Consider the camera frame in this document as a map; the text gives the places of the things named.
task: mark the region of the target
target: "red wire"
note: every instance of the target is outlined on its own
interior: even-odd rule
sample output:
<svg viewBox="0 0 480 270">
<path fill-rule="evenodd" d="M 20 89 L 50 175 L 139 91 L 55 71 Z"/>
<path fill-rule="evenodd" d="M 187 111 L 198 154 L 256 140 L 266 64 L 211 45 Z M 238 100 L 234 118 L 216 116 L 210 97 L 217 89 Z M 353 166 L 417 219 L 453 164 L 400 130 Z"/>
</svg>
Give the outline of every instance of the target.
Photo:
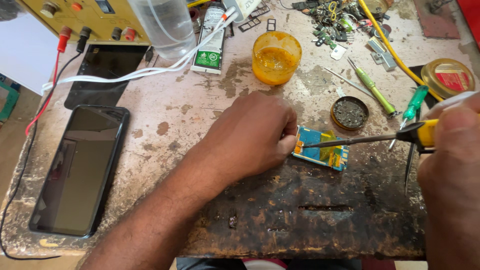
<svg viewBox="0 0 480 270">
<path fill-rule="evenodd" d="M 57 60 L 55 61 L 55 72 L 53 73 L 53 86 L 55 85 L 55 80 L 57 79 L 57 69 L 59 67 L 59 56 L 60 56 L 60 51 L 57 52 Z M 30 127 L 38 120 L 38 118 L 40 117 L 40 115 L 42 115 L 43 111 L 45 110 L 45 108 L 47 108 L 47 105 L 48 103 L 50 102 L 50 98 L 52 97 L 52 95 L 50 95 L 47 99 L 47 101 L 45 102 L 45 105 L 43 106 L 43 108 L 38 112 L 38 114 L 35 116 L 35 118 L 30 122 L 30 124 L 28 124 L 27 128 L 25 129 L 25 135 L 28 136 L 28 130 L 30 129 Z"/>
</svg>

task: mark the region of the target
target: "yellow-green screwdriver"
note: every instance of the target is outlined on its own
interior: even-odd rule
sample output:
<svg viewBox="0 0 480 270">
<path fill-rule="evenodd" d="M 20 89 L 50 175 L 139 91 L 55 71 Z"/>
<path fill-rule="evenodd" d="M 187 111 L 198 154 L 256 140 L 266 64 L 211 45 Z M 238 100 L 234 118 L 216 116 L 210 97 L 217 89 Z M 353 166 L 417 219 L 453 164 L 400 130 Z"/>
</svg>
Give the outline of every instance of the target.
<svg viewBox="0 0 480 270">
<path fill-rule="evenodd" d="M 372 91 L 372 93 L 377 97 L 381 105 L 385 108 L 385 111 L 387 111 L 387 118 L 392 119 L 395 116 L 401 114 L 402 112 L 396 111 L 395 107 L 393 107 L 393 105 L 385 99 L 385 97 L 380 93 L 380 91 L 378 91 L 372 79 L 361 68 L 359 68 L 350 57 L 348 58 L 348 60 L 348 62 L 355 69 L 355 72 L 357 72 L 360 80 L 362 80 L 363 83 L 367 86 L 367 88 Z"/>
</svg>

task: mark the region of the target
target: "hand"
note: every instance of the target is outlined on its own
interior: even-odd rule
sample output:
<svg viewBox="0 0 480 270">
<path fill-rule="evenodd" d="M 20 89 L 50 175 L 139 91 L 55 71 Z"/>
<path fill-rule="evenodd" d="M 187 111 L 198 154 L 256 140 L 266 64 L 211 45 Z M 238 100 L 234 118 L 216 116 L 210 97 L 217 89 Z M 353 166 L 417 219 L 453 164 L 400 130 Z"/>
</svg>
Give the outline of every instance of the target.
<svg viewBox="0 0 480 270">
<path fill-rule="evenodd" d="M 427 119 L 439 118 L 436 152 L 418 172 L 432 269 L 480 268 L 480 93 L 455 99 L 427 114 Z"/>
<path fill-rule="evenodd" d="M 297 114 L 285 100 L 253 92 L 238 97 L 186 158 L 204 160 L 204 166 L 215 169 L 221 192 L 282 163 L 295 148 L 296 134 Z"/>
</svg>

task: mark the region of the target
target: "tube of glue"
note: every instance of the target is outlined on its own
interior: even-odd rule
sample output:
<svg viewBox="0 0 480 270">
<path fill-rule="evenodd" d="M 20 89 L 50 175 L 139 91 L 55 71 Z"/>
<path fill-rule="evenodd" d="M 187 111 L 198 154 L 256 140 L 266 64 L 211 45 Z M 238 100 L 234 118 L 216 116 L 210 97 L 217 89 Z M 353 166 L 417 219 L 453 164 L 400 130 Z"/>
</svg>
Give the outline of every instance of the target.
<svg viewBox="0 0 480 270">
<path fill-rule="evenodd" d="M 198 37 L 198 43 L 202 42 L 202 39 L 207 37 L 213 32 L 217 23 L 225 18 L 222 15 L 225 13 L 226 8 L 221 2 L 210 2 L 207 11 L 205 13 L 204 24 Z M 214 74 L 221 74 L 222 67 L 222 55 L 223 55 L 223 43 L 225 29 L 218 31 L 210 41 L 198 49 L 198 52 L 193 58 L 192 66 L 190 70 L 208 72 Z"/>
</svg>

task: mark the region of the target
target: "smartphone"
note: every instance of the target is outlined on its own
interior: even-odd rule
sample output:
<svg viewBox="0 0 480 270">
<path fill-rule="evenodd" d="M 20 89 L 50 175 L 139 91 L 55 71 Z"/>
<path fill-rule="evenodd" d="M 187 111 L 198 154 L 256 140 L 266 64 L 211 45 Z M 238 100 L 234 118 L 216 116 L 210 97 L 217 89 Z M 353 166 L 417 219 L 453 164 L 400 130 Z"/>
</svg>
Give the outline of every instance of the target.
<svg viewBox="0 0 480 270">
<path fill-rule="evenodd" d="M 73 109 L 28 227 L 89 237 L 100 224 L 130 113 L 122 107 Z"/>
</svg>

